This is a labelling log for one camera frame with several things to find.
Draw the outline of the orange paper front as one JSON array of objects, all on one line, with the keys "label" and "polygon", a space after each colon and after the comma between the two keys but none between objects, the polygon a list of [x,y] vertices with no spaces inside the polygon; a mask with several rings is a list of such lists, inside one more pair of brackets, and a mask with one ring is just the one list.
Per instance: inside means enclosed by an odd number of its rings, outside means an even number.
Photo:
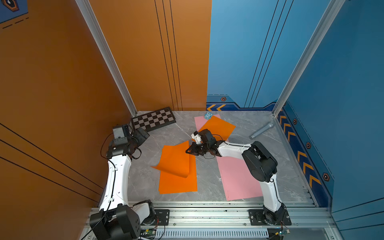
[{"label": "orange paper front", "polygon": [[187,192],[196,192],[198,190],[196,157],[193,155],[189,155],[189,157],[190,157],[190,173],[187,176],[187,178],[177,177],[177,176],[165,173],[163,171],[160,171],[161,172],[160,181],[159,181],[160,194],[187,193]]}]

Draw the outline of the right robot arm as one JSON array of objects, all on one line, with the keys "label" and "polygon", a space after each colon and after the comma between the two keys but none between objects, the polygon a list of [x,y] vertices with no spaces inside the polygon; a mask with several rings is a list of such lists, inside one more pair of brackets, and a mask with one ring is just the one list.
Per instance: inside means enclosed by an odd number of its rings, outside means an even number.
[{"label": "right robot arm", "polygon": [[258,141],[252,144],[232,144],[224,140],[216,140],[207,129],[191,134],[193,143],[186,150],[187,154],[204,156],[210,153],[216,157],[232,157],[240,159],[247,165],[251,175],[260,182],[263,193],[263,211],[249,212],[251,224],[283,226],[291,224],[286,205],[281,201],[277,187],[277,160]]}]

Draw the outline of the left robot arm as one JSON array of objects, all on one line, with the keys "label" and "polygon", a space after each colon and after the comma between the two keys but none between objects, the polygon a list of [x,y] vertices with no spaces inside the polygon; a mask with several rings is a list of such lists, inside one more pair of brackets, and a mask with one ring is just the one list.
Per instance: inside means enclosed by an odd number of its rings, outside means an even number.
[{"label": "left robot arm", "polygon": [[141,225],[158,225],[153,203],[144,200],[129,206],[128,181],[134,153],[149,137],[141,127],[131,130],[130,125],[113,128],[105,158],[108,161],[108,181],[98,213],[90,216],[90,227],[98,240],[136,240]]}]

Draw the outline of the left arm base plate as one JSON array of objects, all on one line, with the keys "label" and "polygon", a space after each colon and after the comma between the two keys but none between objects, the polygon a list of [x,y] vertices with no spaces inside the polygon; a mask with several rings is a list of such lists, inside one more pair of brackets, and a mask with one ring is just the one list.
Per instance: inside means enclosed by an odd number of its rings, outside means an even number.
[{"label": "left arm base plate", "polygon": [[145,218],[141,226],[168,226],[170,220],[170,210],[168,209],[155,209],[155,213]]}]

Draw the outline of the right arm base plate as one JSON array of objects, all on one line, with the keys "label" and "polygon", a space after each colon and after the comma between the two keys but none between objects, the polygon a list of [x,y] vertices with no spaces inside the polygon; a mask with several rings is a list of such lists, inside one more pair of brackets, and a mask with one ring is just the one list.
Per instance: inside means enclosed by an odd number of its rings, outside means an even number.
[{"label": "right arm base plate", "polygon": [[252,226],[291,226],[291,218],[286,209],[282,208],[276,213],[269,210],[248,210]]}]

